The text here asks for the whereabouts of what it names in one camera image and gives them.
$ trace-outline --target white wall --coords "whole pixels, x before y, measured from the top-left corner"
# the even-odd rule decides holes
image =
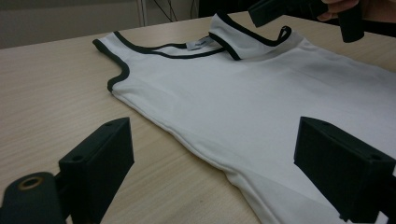
[[[139,27],[137,1],[0,0],[0,49]],[[169,22],[153,0],[143,1],[147,25]],[[157,2],[169,15],[168,0]],[[190,18],[192,0],[171,2],[179,20]]]

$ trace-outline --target fabric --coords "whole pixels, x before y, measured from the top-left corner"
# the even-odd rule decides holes
[[[293,164],[300,117],[328,121],[396,158],[396,74],[318,48],[284,27],[276,41],[215,15],[215,41],[95,46],[122,68],[108,89],[224,171],[262,223],[344,223]]]

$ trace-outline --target table surface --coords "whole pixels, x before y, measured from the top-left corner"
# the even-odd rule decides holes
[[[339,28],[328,24],[283,16],[257,29],[246,12],[232,18],[271,39],[288,25],[315,45],[396,72],[392,37],[366,33],[345,44]],[[153,47],[199,39],[209,23],[204,18],[121,33]],[[120,68],[92,44],[104,35],[0,50],[0,191],[24,175],[57,174],[58,160],[100,125],[129,117],[135,164],[103,223],[259,223],[222,171],[107,91]]]

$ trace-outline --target clothing label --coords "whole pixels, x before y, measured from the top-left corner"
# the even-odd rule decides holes
[[[210,36],[207,36],[197,41],[188,42],[186,43],[186,46],[188,50],[195,50],[195,49],[201,49],[212,42],[213,39],[210,38]]]

